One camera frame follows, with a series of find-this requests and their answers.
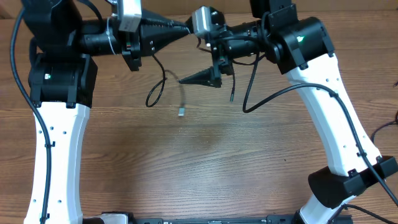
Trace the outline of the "black USB cable thick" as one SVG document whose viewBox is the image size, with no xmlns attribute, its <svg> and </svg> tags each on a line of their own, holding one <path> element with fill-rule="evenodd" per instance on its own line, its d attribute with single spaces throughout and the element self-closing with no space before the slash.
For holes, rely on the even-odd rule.
<svg viewBox="0 0 398 224">
<path fill-rule="evenodd" d="M 185 116 L 185 110 L 186 110 L 186 104 L 187 104 L 187 97 L 186 97 L 185 89 L 182 86 L 182 84 L 180 83 L 179 77 L 173 71 L 165 69 L 164 66 L 162 65 L 162 63 L 160 62 L 160 60 L 155 55 L 152 55 L 152 58 L 157 62 L 157 64 L 159 65 L 159 67 L 160 67 L 160 69 L 162 71 L 162 79 L 159 82 L 157 82 L 152 87 L 150 92 L 148 93 L 147 98 L 146 98 L 146 102 L 145 102 L 145 106 L 147 108 L 151 108 L 151 107 L 155 106 L 159 102 L 159 100 L 160 100 L 160 98 L 161 98 L 161 96 L 163 94 L 164 88 L 165 88 L 165 82 L 167 80 L 166 73 L 169 73 L 175 79 L 175 81 L 178 83 L 178 87 L 179 87 L 179 91 L 180 91 L 180 106 L 178 108 L 178 116 L 179 117 L 184 117 Z M 149 100 L 152 97 L 152 94 L 155 92 L 155 90 L 158 87 L 160 87 L 159 94 L 157 95 L 157 97 L 156 97 L 156 99 L 154 100 L 153 103 L 149 103 Z"/>
</svg>

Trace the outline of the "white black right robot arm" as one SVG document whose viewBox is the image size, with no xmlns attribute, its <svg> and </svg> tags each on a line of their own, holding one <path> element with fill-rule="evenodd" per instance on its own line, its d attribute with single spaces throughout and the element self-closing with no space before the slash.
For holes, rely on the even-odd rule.
<svg viewBox="0 0 398 224">
<path fill-rule="evenodd" d="M 332 223 L 369 187 L 385 186 L 397 161 L 383 156 L 362 127 L 324 24 L 316 17 L 299 19 L 291 1 L 250 5 L 254 20 L 234 27 L 212 7 L 192 13 L 187 26 L 206 42 L 213 64 L 183 83 L 218 88 L 222 75 L 234 75 L 234 60 L 245 56 L 276 64 L 307 107 L 327 158 L 326 167 L 308 176 L 312 196 L 290 222 Z"/>
</svg>

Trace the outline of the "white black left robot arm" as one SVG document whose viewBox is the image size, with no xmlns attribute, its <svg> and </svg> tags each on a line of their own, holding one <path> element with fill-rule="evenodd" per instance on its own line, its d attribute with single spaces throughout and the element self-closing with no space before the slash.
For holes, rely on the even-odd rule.
<svg viewBox="0 0 398 224">
<path fill-rule="evenodd" d="M 93 104 L 94 57 L 121 55 L 131 71 L 142 57 L 185 37 L 192 29 L 142 8 L 140 1 L 111 1 L 113 15 L 84 20 L 73 1 L 24 1 L 18 22 L 33 33 L 28 89 L 36 152 L 26 223 L 82 223 L 81 149 Z"/>
</svg>

